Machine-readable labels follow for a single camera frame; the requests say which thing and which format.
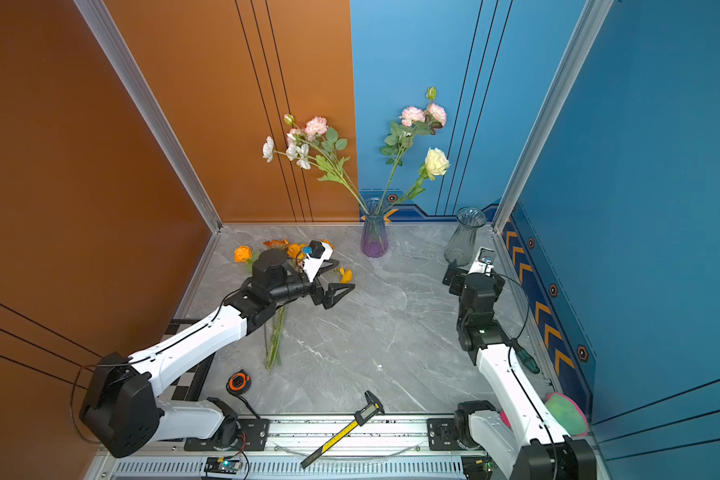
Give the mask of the pink rose bundle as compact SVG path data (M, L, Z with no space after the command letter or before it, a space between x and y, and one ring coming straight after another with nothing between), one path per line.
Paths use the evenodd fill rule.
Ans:
M272 370L275 366L281 364L280 359L280 341L285 329L285 321L287 315L287 307L282 306L278 309L275 320L272 323L272 335L269 340L267 356L265 360L265 368Z

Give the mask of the orange rose with leaves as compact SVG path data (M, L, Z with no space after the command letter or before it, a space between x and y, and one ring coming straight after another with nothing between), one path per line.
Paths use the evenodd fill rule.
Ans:
M244 265L248 270L252 269L252 265L257 258L257 254L249 246L241 245L234 250L234 261Z

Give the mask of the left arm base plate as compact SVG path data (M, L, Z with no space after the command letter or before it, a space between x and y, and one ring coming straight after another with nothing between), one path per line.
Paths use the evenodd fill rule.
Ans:
M221 433L210 439L190 438L184 443L184 450L190 452L262 452L265 450L270 420L269 419L238 419L235 425L224 426Z

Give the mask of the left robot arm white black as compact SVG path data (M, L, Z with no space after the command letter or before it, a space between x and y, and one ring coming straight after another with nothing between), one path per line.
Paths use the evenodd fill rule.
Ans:
M219 306L184 331L123 357L112 353L93 371L79 418L116 458L145 445L173 439L198 439L226 449L238 439L237 413L223 400L161 400L161 394L191 367L264 326L283 306L309 297L332 308L350 284L322 285L320 277L338 267L333 248L319 240L293 263L282 249L269 249L253 263L250 276Z

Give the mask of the cream rose with leaves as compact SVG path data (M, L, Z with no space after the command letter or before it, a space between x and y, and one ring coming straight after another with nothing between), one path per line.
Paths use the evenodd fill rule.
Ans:
M439 148L429 148L423 164L418 170L418 179L400 198L392 202L397 205L407 200L412 200L425 191L424 182L435 181L438 177L444 176L450 168L450 162L445 152Z

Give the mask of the small white blossom spray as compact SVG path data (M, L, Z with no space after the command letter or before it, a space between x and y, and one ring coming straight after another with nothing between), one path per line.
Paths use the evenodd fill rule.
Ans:
M315 169L319 182L332 182L343 186L357 202L362 214L367 213L366 201L361 198L358 187L350 179L347 165L351 158L341 156L347 140L341 138L333 127L295 129L286 135L286 149L280 151L274 139L268 136L262 146L263 159L272 162L282 156L294 162L302 170Z

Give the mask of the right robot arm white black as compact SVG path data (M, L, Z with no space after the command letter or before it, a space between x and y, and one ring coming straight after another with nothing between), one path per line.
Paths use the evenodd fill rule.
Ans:
M540 396L527 375L538 367L495 319L506 277L489 263L451 266L443 283L459 300L461 348L488 381L497 401L462 402L454 413L459 443L482 449L508 479L595 479L598 465L586 439L588 421L564 394Z

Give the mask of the orange poppy flower stem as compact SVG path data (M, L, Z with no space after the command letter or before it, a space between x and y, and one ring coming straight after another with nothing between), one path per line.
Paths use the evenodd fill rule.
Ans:
M340 284L348 284L353 280L353 272L349 268L339 267L336 272L340 275Z

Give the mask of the purple blue glass vase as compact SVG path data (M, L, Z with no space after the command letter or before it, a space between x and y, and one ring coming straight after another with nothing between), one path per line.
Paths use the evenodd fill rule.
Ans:
M369 198L366 206L367 213L364 215L361 251L366 257L380 258L389 249L386 221L382 209L383 202L379 198Z

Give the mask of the orange gerbera with leaf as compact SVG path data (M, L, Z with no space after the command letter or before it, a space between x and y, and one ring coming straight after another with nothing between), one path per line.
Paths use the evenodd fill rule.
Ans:
M290 244L290 242L287 239L282 239L282 240L273 239L273 240L265 241L263 243L263 245L267 249L287 249L289 244Z

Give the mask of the clear grey glass vase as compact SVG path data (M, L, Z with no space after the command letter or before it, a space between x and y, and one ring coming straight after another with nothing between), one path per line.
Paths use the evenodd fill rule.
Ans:
M487 218L476 207L463 207L456 214L457 227L445 247L444 258L450 266L464 267L475 255L477 232L486 225Z

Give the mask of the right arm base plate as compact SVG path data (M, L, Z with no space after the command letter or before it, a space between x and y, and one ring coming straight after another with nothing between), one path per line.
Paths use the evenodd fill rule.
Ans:
M426 420L428 446L431 451L468 451L459 438L453 418L429 418Z

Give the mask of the pink peony spray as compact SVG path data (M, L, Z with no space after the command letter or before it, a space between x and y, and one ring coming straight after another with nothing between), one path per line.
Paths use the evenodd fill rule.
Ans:
M392 168L380 198L383 202L384 213L391 210L393 207L391 203L408 190L396 200L388 199L388 192L396 172L403 165L403 157L413 147L416 138L434 136L438 130L446 126L447 113L442 106L435 102L437 93L435 86L428 87L425 92L427 100L425 108L406 107L402 110L399 120L390 123L390 134L385 138L384 146L381 148L382 154Z
M284 152L277 151L277 154L294 162L302 170L316 169L320 172L319 182L342 185L357 202L361 213L368 215L367 203L346 169L351 160L349 156L343 156L348 141L328 125L325 117L315 116L300 126L292 114L286 113L283 122L289 128L286 149Z

